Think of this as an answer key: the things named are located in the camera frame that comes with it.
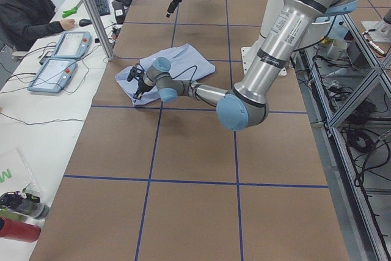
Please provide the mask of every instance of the green object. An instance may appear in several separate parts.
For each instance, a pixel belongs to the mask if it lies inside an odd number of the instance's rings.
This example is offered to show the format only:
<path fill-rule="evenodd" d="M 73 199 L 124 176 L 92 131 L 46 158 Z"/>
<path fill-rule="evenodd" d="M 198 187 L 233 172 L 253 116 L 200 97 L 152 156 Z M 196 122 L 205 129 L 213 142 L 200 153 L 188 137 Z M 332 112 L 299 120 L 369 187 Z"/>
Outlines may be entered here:
<path fill-rule="evenodd" d="M 78 6 L 75 6 L 74 8 L 70 9 L 70 10 L 64 10 L 62 12 L 62 18 L 66 18 L 66 17 L 69 17 L 70 15 L 73 15 L 74 13 L 77 13 L 78 12 Z"/>
<path fill-rule="evenodd" d="M 0 208 L 0 217 L 9 218 L 15 221 L 25 221 L 27 219 L 24 215 L 8 211 L 4 208 Z"/>

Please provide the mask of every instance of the light blue joint cap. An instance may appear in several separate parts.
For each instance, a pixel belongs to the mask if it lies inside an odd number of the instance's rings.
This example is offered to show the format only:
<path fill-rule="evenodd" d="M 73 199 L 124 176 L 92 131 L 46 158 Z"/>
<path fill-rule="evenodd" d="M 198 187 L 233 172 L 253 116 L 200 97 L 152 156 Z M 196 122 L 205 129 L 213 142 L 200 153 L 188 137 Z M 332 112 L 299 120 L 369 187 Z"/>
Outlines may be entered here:
<path fill-rule="evenodd" d="M 243 130 L 249 123 L 249 113 L 243 102 L 232 94 L 227 94 L 217 103 L 217 117 L 220 123 L 231 131 Z"/>
<path fill-rule="evenodd" d="M 159 90 L 159 96 L 163 103 L 168 103 L 178 98 L 178 93 L 173 88 L 163 88 Z"/>
<path fill-rule="evenodd" d="M 347 4 L 343 4 L 341 6 L 330 7 L 324 15 L 343 15 L 344 13 L 350 13 L 357 8 L 357 3 L 359 1 L 355 0 Z"/>
<path fill-rule="evenodd" d="M 171 69 L 171 62 L 165 57 L 158 57 L 152 66 L 163 73 L 168 73 Z"/>

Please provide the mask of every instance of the black jacket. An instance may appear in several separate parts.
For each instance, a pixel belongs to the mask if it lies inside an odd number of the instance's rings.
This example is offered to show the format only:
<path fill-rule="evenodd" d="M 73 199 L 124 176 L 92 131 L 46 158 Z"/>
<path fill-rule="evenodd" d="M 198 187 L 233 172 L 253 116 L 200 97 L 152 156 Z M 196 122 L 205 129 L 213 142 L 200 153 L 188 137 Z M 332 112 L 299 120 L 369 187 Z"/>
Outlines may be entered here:
<path fill-rule="evenodd" d="M 51 0 L 0 0 L 0 26 L 19 51 L 29 51 L 42 37 L 63 31 L 54 16 Z"/>

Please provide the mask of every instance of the computer mouse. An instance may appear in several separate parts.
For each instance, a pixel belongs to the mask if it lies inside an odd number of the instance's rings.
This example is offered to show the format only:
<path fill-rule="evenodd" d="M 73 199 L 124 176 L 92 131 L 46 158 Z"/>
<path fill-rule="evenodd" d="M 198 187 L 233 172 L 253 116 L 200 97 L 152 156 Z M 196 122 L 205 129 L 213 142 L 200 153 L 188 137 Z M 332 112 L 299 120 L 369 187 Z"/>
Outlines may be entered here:
<path fill-rule="evenodd" d="M 80 21 L 79 21 L 79 26 L 81 27 L 85 27 L 85 26 L 88 26 L 89 24 L 92 24 L 91 20 L 88 20 L 86 18 L 82 18 Z"/>

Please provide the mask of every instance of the white desk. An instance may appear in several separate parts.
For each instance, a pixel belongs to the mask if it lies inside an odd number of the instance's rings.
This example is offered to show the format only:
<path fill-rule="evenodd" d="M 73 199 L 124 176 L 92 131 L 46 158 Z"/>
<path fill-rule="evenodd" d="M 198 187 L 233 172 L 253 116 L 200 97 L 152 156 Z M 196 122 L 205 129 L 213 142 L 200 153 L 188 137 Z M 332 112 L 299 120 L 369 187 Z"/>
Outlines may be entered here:
<path fill-rule="evenodd" d="M 79 0 L 66 0 L 54 16 L 53 20 L 61 20 L 62 11 L 71 9 Z M 103 16 L 105 27 L 115 23 L 114 13 Z M 86 9 L 82 5 L 78 13 L 68 18 L 74 18 L 76 22 L 81 18 L 89 18 Z M 89 31 L 93 40 L 97 37 L 93 26 L 76 26 L 72 31 Z M 46 46 L 49 42 L 56 42 L 60 35 L 42 38 L 34 44 L 31 51 Z M 89 52 L 96 44 L 91 43 Z M 15 70 L 16 73 L 36 73 L 41 65 L 38 56 L 42 51 L 28 55 Z M 91 101 L 99 86 L 101 77 L 106 68 L 107 59 L 102 47 L 97 48 L 90 56 L 84 59 L 90 68 L 85 81 L 79 89 L 68 94 L 61 91 L 58 94 L 35 94 L 26 89 L 8 94 L 0 94 L 2 112 L 10 117 L 23 120 L 28 123 L 46 122 L 54 119 L 79 119 L 84 120 L 90 109 Z M 80 61 L 78 69 L 73 75 L 68 86 L 69 92 L 74 91 L 81 83 L 86 67 Z M 2 89 L 2 92 L 13 91 L 26 87 L 18 80 L 12 79 Z M 20 122 L 0 116 L 0 155 L 18 148 L 24 155 L 24 159 L 34 173 L 42 190 L 42 202 L 51 205 L 64 170 L 67 167 L 73 148 L 80 134 L 83 122 L 55 122 L 46 125 L 27 126 Z M 29 223 L 39 226 L 44 225 L 44 220 Z M 35 243 L 24 243 L 0 238 L 1 260 L 26 261 L 35 247 Z"/>

